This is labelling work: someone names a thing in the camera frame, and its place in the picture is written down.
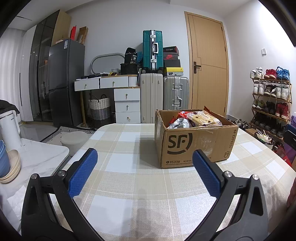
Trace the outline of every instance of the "metal screw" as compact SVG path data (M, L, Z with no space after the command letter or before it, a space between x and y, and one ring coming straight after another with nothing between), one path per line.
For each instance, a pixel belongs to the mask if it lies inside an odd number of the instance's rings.
M59 177L63 177L65 174L66 174L66 171L64 171L64 170L61 170L61 171L59 171L59 172L57 173L57 175L58 175Z
M36 173L34 173L34 174L31 175L31 178L32 179L36 179L37 177L38 177L38 174L36 174Z
M226 171L226 172L224 172L224 175L225 175L226 177L232 177L232 173L231 173L230 171Z
M253 175L252 175L252 178L253 178L254 180L258 180L258 179L259 179L259 176L258 176L257 174L253 174Z

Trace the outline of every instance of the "sf logo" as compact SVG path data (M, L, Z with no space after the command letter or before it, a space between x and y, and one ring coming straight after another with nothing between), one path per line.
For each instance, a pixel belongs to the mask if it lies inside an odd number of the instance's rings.
M192 144L192 133L188 133L188 135L182 134L182 135L179 135L178 137L176 135L170 135L169 138L168 138L168 141L170 143L172 143L172 145L168 145L168 148L174 148L175 146L177 146L177 148L180 148L181 143L187 142L187 146L183 150L180 150L180 151L169 151L168 150L167 151L167 153L171 154L171 155L181 154L181 153L186 152L189 149L189 147L191 146L191 144Z

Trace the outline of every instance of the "open cardboard box on refrigerator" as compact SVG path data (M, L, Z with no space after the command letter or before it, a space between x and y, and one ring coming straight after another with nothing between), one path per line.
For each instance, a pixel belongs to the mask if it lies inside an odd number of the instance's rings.
M171 119L181 110L157 110L155 112L155 144L160 166L192 166L192 154L201 149L212 161L225 160L230 156L238 126L221 115L209 112L223 126L168 129Z

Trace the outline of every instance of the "gray refrigerator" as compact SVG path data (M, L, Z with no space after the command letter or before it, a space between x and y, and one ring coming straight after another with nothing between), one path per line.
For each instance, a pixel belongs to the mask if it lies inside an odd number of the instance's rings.
M84 76L85 46L71 39L49 49L49 103L54 126L82 122L80 94L74 81Z

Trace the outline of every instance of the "kettle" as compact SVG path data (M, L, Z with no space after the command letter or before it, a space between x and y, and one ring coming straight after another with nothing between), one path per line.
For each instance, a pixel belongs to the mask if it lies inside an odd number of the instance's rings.
M17 150L22 146L20 127L15 110L10 110L0 115L0 132L7 151Z

